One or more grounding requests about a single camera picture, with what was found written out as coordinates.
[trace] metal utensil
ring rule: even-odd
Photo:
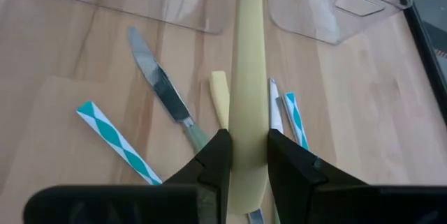
[[[208,137],[194,122],[169,77],[157,63],[154,53],[149,49],[144,38],[135,27],[129,27],[129,43],[133,57],[146,81],[152,86],[171,117],[176,122],[183,124],[189,140],[196,152],[199,152],[208,142]]]
[[[268,89],[269,89],[269,107],[270,107],[270,128],[277,129],[280,133],[284,133],[284,126],[282,124],[281,110],[279,106],[281,105],[281,97],[279,96],[277,83],[273,78],[268,79]],[[280,224],[278,211],[276,205],[274,208],[274,224]]]

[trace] knife blade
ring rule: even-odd
[[[199,152],[207,144],[208,137],[193,120],[188,108],[186,108],[166,72],[156,61],[154,53],[149,49],[140,32],[135,27],[129,27],[128,36],[133,58],[135,58],[147,83],[153,88],[174,121],[185,127],[186,134],[194,149]]]
[[[278,86],[273,78],[269,78],[268,83],[269,83],[270,128],[277,129],[280,133],[284,133],[284,127],[281,118],[281,110],[279,109],[279,105],[281,104],[281,97],[279,96]]]

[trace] teal and white striped straw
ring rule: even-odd
[[[109,144],[147,183],[160,185],[161,179],[124,139],[102,111],[91,101],[79,107],[77,113]]]
[[[307,142],[305,128],[302,125],[302,118],[298,103],[293,92],[288,92],[283,96],[284,105],[286,107],[288,121],[290,122],[295,138],[301,147],[309,151],[309,143]]]

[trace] black frame edge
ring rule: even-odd
[[[427,73],[432,86],[433,94],[438,102],[444,123],[447,125],[447,83],[437,62],[437,56],[434,53],[432,42],[425,30],[420,15],[413,5],[404,10],[406,21],[413,34],[414,43]]]

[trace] wooden table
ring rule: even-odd
[[[48,186],[145,184],[75,113],[86,100],[162,179],[193,157],[133,60],[128,26],[144,32],[203,130],[219,128],[208,80],[213,70],[230,76],[232,17],[213,36],[73,0],[0,7],[3,223],[19,223],[27,199]],[[402,14],[338,46],[269,20],[265,32],[268,75],[298,95],[312,152],[371,184],[447,183],[446,127]],[[269,200],[263,208],[270,222]]]

